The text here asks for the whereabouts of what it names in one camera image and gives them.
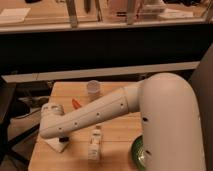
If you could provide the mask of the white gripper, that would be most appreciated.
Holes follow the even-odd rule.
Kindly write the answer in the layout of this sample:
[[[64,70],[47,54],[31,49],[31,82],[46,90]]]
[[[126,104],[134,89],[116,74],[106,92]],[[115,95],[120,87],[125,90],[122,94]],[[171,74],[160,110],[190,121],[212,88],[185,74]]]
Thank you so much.
[[[58,121],[65,115],[63,106],[54,102],[46,103],[42,106],[40,126],[47,128],[56,125]],[[59,138],[60,143],[66,143],[69,137]]]

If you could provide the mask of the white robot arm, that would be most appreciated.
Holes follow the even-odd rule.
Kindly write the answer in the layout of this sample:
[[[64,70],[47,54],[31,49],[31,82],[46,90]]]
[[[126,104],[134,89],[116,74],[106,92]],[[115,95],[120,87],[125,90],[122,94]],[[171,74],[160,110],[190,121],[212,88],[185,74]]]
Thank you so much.
[[[141,114],[145,171],[207,171],[201,116],[192,86],[181,76],[158,73],[63,114],[42,107],[44,139],[67,134],[125,114]]]

